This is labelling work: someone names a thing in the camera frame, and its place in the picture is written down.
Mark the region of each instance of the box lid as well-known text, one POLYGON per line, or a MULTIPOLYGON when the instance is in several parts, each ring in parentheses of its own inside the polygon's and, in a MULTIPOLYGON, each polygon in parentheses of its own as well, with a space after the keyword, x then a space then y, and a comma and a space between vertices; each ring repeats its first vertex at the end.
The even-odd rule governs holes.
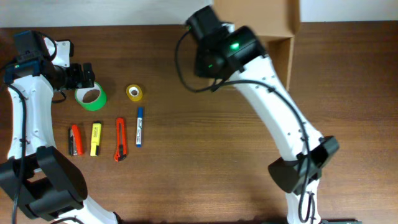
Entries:
POLYGON ((300 29, 299 0, 214 0, 218 19, 256 35, 293 37, 300 29))

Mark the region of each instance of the yellow tape roll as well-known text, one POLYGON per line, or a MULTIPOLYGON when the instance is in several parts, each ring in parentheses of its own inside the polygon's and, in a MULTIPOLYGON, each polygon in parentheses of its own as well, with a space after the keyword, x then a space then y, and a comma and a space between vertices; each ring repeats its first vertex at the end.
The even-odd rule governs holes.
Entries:
POLYGON ((129 85, 126 89, 126 94, 131 101, 140 101, 143 94, 138 85, 129 85))

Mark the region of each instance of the white marker label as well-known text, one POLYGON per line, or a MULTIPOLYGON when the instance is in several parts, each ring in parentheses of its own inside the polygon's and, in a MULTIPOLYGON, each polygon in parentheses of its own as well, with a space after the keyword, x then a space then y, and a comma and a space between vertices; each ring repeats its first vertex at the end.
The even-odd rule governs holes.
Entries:
POLYGON ((141 145, 141 137, 142 137, 142 118, 137 118, 137 138, 136 145, 141 145))

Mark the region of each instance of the white background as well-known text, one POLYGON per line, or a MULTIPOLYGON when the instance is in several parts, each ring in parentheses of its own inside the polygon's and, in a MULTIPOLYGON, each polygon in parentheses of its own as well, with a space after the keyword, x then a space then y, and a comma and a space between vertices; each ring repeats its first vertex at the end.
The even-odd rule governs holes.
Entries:
MULTIPOLYGON (((0 0, 0 27, 183 24, 192 13, 212 2, 0 0)), ((398 20, 398 0, 301 0, 300 5, 303 22, 398 20)))

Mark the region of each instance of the blue marker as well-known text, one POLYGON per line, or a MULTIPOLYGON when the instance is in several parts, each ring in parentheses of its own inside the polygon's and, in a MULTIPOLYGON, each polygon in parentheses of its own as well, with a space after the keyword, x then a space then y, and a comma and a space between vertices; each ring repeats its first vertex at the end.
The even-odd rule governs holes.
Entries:
POLYGON ((137 138, 136 138, 136 146, 141 147, 142 145, 142 118, 144 117, 144 108, 138 108, 138 116, 137 116, 137 138))

